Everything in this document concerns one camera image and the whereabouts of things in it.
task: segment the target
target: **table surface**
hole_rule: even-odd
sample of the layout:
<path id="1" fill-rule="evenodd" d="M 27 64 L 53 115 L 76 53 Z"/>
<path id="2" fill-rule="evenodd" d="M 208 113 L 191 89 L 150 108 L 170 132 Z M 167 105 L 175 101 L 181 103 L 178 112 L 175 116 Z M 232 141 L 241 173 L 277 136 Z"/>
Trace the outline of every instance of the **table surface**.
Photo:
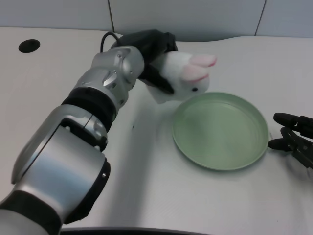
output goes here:
<path id="1" fill-rule="evenodd" d="M 51 110 L 90 68 L 104 32 L 0 28 L 0 199 L 14 161 Z M 30 54 L 19 44 L 37 39 Z M 114 42 L 108 38 L 105 50 Z M 238 95 L 264 115 L 273 138 L 284 112 L 313 117 L 313 39 L 238 37 L 178 42 L 211 53 L 209 91 Z M 215 235 L 313 233 L 313 177 L 290 155 L 268 150 L 243 170 L 216 172 L 180 154 L 171 136 L 179 102 L 157 105 L 138 81 L 109 131 L 109 181 L 89 216 L 65 227 L 150 227 Z"/>

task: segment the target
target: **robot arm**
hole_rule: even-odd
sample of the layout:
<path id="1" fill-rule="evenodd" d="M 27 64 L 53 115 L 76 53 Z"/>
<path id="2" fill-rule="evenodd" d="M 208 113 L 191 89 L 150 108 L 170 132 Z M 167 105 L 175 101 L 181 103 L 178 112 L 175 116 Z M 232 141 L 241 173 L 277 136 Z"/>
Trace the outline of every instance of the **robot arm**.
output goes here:
<path id="1" fill-rule="evenodd" d="M 11 179 L 15 186 L 0 204 L 2 233 L 57 235 L 63 223 L 88 215 L 110 174 L 102 153 L 107 132 L 145 70 L 151 56 L 146 49 L 155 49 L 155 44 L 124 46 L 134 43 L 123 40 L 94 57 L 91 69 L 21 151 Z M 160 46 L 153 57 L 167 47 Z"/>

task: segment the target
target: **white plush toy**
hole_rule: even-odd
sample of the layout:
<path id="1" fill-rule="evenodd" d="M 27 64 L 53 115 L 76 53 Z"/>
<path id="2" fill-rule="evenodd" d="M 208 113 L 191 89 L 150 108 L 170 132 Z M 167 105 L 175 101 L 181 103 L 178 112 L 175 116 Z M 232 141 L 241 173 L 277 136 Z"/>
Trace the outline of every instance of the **white plush toy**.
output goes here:
<path id="1" fill-rule="evenodd" d="M 207 68 L 215 65 L 215 55 L 192 55 L 180 51 L 171 51 L 159 56 L 151 65 L 173 87 L 175 93 L 170 95 L 158 88 L 147 86 L 149 92 L 159 104 L 169 100 L 186 100 L 202 94 L 209 87 Z"/>

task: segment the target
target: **rabbit ear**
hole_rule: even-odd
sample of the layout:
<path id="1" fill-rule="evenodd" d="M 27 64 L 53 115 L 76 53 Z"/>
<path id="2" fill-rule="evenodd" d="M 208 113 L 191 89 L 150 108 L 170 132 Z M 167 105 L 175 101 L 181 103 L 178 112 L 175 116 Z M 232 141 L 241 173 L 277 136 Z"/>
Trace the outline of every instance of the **rabbit ear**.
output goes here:
<path id="1" fill-rule="evenodd" d="M 193 55 L 189 59 L 189 63 L 192 65 L 198 65 L 201 67 L 210 67 L 215 65 L 217 58 L 215 55 Z"/>
<path id="2" fill-rule="evenodd" d="M 202 79 L 208 78 L 208 71 L 199 66 L 187 64 L 183 67 L 181 78 L 187 82 L 198 82 Z"/>

